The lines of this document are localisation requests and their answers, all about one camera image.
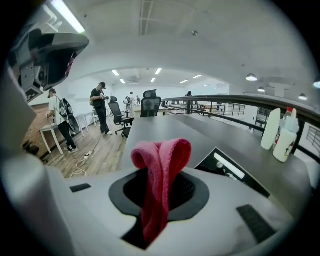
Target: table leg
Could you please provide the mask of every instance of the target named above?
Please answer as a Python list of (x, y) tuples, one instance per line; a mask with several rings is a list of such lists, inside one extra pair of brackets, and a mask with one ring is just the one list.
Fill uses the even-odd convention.
[(79, 118), (76, 119), (76, 122), (78, 123), (78, 126), (79, 126), (79, 129), (80, 129), (80, 131), (81, 131), (82, 137), (84, 137), (84, 136), (85, 136), (84, 130), (83, 130), (83, 129), (81, 128), (81, 126), (80, 126)]
[(60, 144), (59, 144), (59, 142), (58, 142), (57, 136), (56, 136), (55, 131), (54, 131), (53, 129), (51, 130), (51, 133), (52, 133), (53, 139), (54, 139), (54, 141), (55, 141), (55, 144), (56, 144), (58, 150), (60, 151), (60, 154), (63, 155), (64, 152), (62, 151), (62, 149), (61, 149), (61, 147), (60, 147)]
[(50, 150), (50, 148), (49, 148), (49, 146), (48, 146), (48, 143), (47, 143), (47, 141), (46, 141), (46, 138), (45, 138), (45, 136), (44, 136), (44, 132), (43, 132), (43, 131), (40, 131), (40, 133), (41, 133), (41, 137), (42, 137), (42, 140), (43, 140), (43, 142), (44, 142), (44, 145), (45, 145), (46, 149), (48, 150), (49, 154), (51, 154), (51, 150)]
[(89, 127), (88, 127), (88, 123), (85, 115), (83, 116), (83, 119), (84, 119), (86, 131), (89, 132)]
[(93, 121), (94, 121), (94, 126), (97, 127), (97, 123), (96, 123), (96, 118), (95, 118), (95, 113), (92, 112), (92, 117), (93, 117)]

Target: gray table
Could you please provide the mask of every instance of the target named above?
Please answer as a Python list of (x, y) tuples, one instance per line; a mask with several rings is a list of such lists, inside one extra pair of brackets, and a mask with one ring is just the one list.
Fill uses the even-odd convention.
[(218, 148), (258, 181), (270, 193), (270, 200), (294, 219), (299, 217), (311, 196), (307, 167), (299, 158), (291, 155), (287, 162), (281, 163), (271, 151), (260, 147), (258, 136), (198, 114), (135, 119), (120, 169), (135, 168), (130, 154), (138, 142), (176, 138), (185, 138), (191, 143), (192, 154), (187, 167), (195, 168)]

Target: sneaker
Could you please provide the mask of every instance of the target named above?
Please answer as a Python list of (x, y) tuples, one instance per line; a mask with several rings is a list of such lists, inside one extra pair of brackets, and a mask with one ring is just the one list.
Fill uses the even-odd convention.
[(76, 147), (76, 148), (73, 148), (73, 149), (71, 149), (70, 151), (69, 151), (69, 154), (70, 153), (76, 153), (76, 152), (78, 152), (79, 151), (79, 149)]

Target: pink towel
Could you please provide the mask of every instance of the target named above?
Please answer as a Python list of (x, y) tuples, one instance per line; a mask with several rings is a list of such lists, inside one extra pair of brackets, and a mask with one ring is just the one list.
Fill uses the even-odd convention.
[(148, 247), (165, 229), (169, 214), (169, 197), (177, 174), (187, 165), (191, 144), (183, 138), (164, 142), (139, 142), (131, 153), (133, 164), (148, 168), (148, 179), (141, 222)]

